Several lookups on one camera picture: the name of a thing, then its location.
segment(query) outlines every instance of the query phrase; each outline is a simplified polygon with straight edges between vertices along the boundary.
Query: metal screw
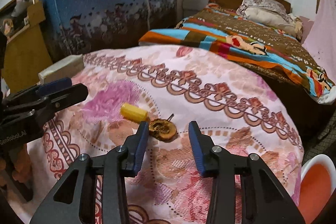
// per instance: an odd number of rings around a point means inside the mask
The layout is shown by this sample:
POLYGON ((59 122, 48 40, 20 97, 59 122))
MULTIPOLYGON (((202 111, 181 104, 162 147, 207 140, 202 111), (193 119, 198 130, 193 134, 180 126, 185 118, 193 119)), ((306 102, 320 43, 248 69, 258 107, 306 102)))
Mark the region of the metal screw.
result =
POLYGON ((126 150, 126 146, 125 145, 119 145, 117 146, 117 152, 124 152, 126 150))
POLYGON ((258 160, 259 156, 257 154, 253 153, 253 154, 250 155, 250 158, 251 158, 251 160, 258 160))
POLYGON ((84 161, 84 160, 87 159, 87 157, 88 157, 88 154, 80 154, 79 155, 79 160, 84 161))
POLYGON ((212 149, 212 151, 214 151, 215 153, 219 153, 219 152, 222 151, 222 148, 221 148, 220 146, 218 146, 218 145, 213 146, 211 149, 212 149))

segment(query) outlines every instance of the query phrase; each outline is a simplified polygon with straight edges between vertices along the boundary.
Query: blue gripper pad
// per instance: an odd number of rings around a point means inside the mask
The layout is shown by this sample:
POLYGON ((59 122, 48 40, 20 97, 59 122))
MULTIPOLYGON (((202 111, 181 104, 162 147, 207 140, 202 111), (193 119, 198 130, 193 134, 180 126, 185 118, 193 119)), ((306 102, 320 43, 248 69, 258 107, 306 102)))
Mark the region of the blue gripper pad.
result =
POLYGON ((126 138, 124 145, 128 148, 128 156, 126 162, 122 165, 122 169, 125 171, 125 177, 134 178, 140 171, 147 147, 148 136, 148 122, 142 121, 136 134, 126 138))
POLYGON ((44 96, 48 96, 50 94, 53 94, 55 92, 58 92, 60 90, 67 89, 71 86, 72 86, 71 79, 69 77, 65 77, 65 78, 50 82, 48 84, 41 85, 38 88, 36 94, 39 97, 44 97, 44 96))
POLYGON ((218 169, 216 160, 211 156, 214 146, 210 136, 203 135, 196 121, 189 123, 189 139, 198 172, 203 177, 212 177, 218 169))

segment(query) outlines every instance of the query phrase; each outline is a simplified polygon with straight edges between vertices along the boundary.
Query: white pillowcase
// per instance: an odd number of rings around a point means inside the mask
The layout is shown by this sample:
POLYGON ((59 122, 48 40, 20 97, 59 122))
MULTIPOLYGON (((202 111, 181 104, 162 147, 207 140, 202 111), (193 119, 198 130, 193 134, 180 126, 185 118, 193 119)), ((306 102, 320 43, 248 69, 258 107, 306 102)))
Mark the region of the white pillowcase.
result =
POLYGON ((297 37, 296 21, 291 18, 293 21, 292 23, 289 23, 284 20, 281 15, 275 12, 257 7, 248 7, 245 10, 245 19, 259 22, 267 26, 273 26, 277 29, 283 30, 293 37, 297 37))

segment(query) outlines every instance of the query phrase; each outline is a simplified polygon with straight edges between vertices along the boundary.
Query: metal pin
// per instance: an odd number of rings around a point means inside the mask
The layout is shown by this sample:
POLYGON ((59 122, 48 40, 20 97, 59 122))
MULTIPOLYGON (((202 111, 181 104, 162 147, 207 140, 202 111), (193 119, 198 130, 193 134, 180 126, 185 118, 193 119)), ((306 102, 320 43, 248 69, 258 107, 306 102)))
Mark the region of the metal pin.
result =
POLYGON ((84 160, 87 159, 87 156, 88 156, 88 154, 80 154, 80 155, 79 155, 79 160, 80 160, 80 161, 84 161, 84 160))
POLYGON ((170 120, 174 117, 174 113, 172 113, 169 118, 167 119, 168 122, 170 122, 170 120))
POLYGON ((212 149, 212 151, 214 151, 215 153, 219 153, 219 152, 222 151, 222 148, 221 148, 220 146, 218 146, 218 145, 213 146, 211 149, 212 149))
POLYGON ((253 154, 250 155, 250 158, 251 158, 251 160, 258 160, 259 156, 255 153, 253 153, 253 154))
POLYGON ((119 145, 117 146, 117 152, 124 152, 126 150, 126 146, 125 145, 119 145))

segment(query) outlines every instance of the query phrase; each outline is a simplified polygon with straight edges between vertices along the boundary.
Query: pillow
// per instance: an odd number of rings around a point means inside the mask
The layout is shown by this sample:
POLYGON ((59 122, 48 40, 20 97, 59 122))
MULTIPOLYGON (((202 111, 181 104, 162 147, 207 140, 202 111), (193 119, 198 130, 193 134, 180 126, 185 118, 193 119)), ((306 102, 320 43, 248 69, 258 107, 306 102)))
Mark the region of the pillow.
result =
POLYGON ((276 0, 243 0, 236 13, 245 17, 245 10, 249 7, 262 8, 264 10, 277 13, 286 21, 290 20, 285 7, 276 0))
POLYGON ((244 18, 254 22, 259 22, 267 26, 280 29, 299 41, 302 39, 303 26, 300 18, 289 14, 288 21, 276 12, 257 7, 248 7, 244 11, 244 18))

